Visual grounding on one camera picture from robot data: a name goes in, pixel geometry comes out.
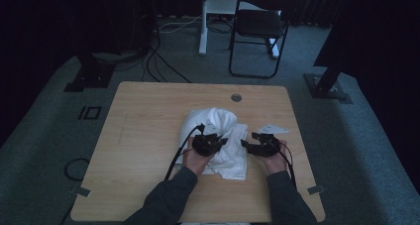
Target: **hand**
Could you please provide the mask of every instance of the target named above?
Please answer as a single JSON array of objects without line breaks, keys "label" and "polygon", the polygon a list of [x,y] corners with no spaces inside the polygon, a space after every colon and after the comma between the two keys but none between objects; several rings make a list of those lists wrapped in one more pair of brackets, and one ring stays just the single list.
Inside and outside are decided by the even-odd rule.
[{"label": "hand", "polygon": [[[287,145],[286,141],[280,140],[280,142],[284,145]],[[285,155],[285,151],[286,151],[285,146],[281,146],[280,151]],[[279,153],[276,153],[275,155],[269,158],[264,158],[264,157],[257,157],[257,158],[263,162],[268,174],[287,170],[286,160]]]},{"label": "hand", "polygon": [[203,157],[199,155],[195,150],[192,149],[193,137],[188,139],[188,147],[185,149],[183,154],[183,165],[191,169],[197,176],[204,172],[207,164],[214,157],[214,154],[209,157]]}]

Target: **table top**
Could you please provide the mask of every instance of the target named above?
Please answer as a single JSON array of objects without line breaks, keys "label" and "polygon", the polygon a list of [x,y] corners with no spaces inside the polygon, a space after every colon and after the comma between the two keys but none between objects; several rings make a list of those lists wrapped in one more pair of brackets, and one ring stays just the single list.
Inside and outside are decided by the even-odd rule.
[{"label": "table top", "polygon": [[[235,102],[233,94],[242,100]],[[109,110],[77,195],[75,221],[123,221],[143,206],[164,179],[179,146],[180,129],[193,109],[224,108],[257,132],[266,124],[289,129],[276,135],[293,155],[297,188],[318,221],[325,218],[287,90],[281,86],[122,82]],[[246,180],[202,174],[189,196],[182,222],[270,221],[265,168],[248,155]]]}]

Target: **gray carpet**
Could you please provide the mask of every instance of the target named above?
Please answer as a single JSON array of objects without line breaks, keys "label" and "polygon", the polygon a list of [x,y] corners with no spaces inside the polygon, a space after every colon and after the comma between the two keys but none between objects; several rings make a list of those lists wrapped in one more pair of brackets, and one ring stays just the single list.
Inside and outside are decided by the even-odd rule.
[{"label": "gray carpet", "polygon": [[[224,25],[213,27],[226,29]],[[353,104],[310,95],[303,74],[324,72],[325,68],[312,64],[329,29],[292,27],[279,73],[272,79],[231,76],[229,35],[209,32],[207,55],[199,56],[199,34],[198,27],[161,34],[157,52],[194,83],[282,85],[288,89],[315,179],[326,187],[321,193],[326,212],[322,224],[419,224],[419,194],[356,80],[343,74],[339,78]],[[237,50],[235,63],[242,70],[264,72],[274,65],[263,50],[258,56],[250,56],[247,48]],[[154,60],[152,57],[149,65],[158,75]],[[85,224],[66,215],[80,182],[67,178],[64,167],[77,158],[90,159],[120,82],[155,81],[145,73],[146,63],[147,59],[121,63],[108,88],[78,93],[63,92],[80,67],[77,59],[71,58],[56,71],[0,151],[0,224],[60,224],[63,220],[64,224]],[[184,82],[158,58],[157,65],[167,81]],[[79,119],[83,107],[99,106],[102,111],[97,120]],[[83,162],[71,167],[76,176],[83,176],[85,170]]]}]

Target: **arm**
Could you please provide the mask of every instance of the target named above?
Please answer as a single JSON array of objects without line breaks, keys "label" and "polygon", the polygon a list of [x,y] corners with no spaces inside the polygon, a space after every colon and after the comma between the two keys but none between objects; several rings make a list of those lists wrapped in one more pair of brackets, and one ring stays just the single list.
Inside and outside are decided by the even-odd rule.
[{"label": "arm", "polygon": [[317,224],[316,218],[293,186],[280,154],[258,157],[268,172],[267,184],[272,224]]},{"label": "arm", "polygon": [[[188,149],[192,149],[192,139]],[[143,208],[130,216],[124,225],[173,225],[182,215],[189,194],[197,184],[198,176],[213,158],[202,157],[194,150],[183,156],[183,167],[171,180],[160,182],[145,199]]]}]

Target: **black chair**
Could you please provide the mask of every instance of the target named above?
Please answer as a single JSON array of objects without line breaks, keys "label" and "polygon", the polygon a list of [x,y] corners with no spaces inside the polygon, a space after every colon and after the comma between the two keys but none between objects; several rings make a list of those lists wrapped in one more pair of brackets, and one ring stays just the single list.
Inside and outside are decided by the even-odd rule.
[{"label": "black chair", "polygon": [[[243,5],[243,3],[252,4],[260,9],[240,9],[240,6]],[[229,57],[229,72],[231,74],[253,78],[272,78],[277,74],[281,55],[283,53],[284,42],[287,36],[289,20],[296,11],[297,5],[298,0],[238,0],[231,41],[229,43],[229,49],[231,51]],[[235,36],[237,33],[244,37],[263,38],[265,39],[265,43],[236,41]],[[281,47],[272,74],[253,75],[235,73],[232,71],[232,58],[235,43],[267,45],[268,53],[272,54],[272,49],[280,38],[282,38]],[[274,42],[271,44],[269,39],[274,39]]]}]

